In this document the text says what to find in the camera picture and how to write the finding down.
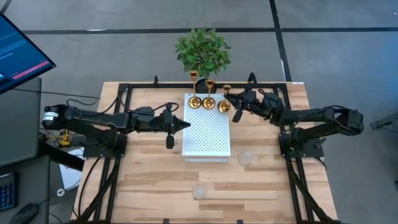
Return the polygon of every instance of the white pegboard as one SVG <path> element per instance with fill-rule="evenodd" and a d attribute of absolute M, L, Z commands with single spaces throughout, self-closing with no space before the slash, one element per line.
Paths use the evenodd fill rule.
<path fill-rule="evenodd" d="M 191 126 L 183 130 L 182 156 L 230 157 L 229 116 L 218 110 L 218 103 L 224 100 L 224 96 L 210 95 L 216 101 L 216 106 L 211 110 L 206 110 L 203 106 L 198 109 L 189 107 L 188 101 L 192 96 L 193 93 L 185 94 L 184 121 Z M 208 94 L 197 94 L 201 100 L 207 96 Z"/>

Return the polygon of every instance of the potted plant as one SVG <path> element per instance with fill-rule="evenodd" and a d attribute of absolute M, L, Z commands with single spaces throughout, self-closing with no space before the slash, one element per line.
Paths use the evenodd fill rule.
<path fill-rule="evenodd" d="M 197 93 L 207 93 L 205 80 L 211 73 L 218 75 L 221 67 L 226 71 L 226 66 L 231 63 L 227 51 L 231 47 L 226 44 L 224 37 L 216 34 L 215 29 L 192 29 L 186 37 L 178 38 L 175 47 L 177 60 L 183 63 L 184 72 L 196 70 L 198 76 L 203 77 L 195 86 Z M 211 92 L 216 92 L 215 85 Z"/>

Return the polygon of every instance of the computer monitor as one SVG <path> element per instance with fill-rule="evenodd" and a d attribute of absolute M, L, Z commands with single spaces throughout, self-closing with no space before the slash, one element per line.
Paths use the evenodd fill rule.
<path fill-rule="evenodd" d="M 0 13 L 0 94 L 55 66 L 32 41 Z"/>

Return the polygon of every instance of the wooden tabletop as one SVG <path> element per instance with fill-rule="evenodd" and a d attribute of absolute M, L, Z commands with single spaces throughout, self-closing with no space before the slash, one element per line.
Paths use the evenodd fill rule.
<path fill-rule="evenodd" d="M 113 102 L 118 85 L 119 82 L 104 83 L 98 111 Z M 293 110 L 309 109 L 302 83 L 287 83 L 287 88 Z M 231 93 L 241 91 L 232 89 Z M 175 114 L 182 119 L 184 93 L 191 92 L 192 89 L 184 88 L 133 89 L 130 109 L 154 108 L 173 101 L 180 104 Z M 162 223 L 164 218 L 169 218 L 171 223 L 236 223 L 239 219 L 245 223 L 295 223 L 285 159 L 280 155 L 277 140 L 279 129 L 247 112 L 243 113 L 239 123 L 232 123 L 233 115 L 231 110 L 231 158 L 228 163 L 185 162 L 181 156 L 182 131 L 175 135 L 172 150 L 165 147 L 165 133 L 129 134 L 119 171 L 112 223 Z M 253 154 L 251 165 L 246 167 L 238 162 L 238 154 L 245 151 Z M 85 162 L 82 180 L 86 179 L 94 161 L 88 159 Z M 326 214 L 337 219 L 325 168 L 313 158 L 303 158 L 303 164 L 310 193 Z M 103 159 L 88 180 L 82 210 L 97 194 L 102 169 Z M 196 200 L 192 195 L 192 189 L 198 184 L 207 189 L 203 200 Z M 306 219 L 303 198 L 299 195 L 302 216 Z M 104 198 L 102 218 L 107 203 L 108 195 Z"/>

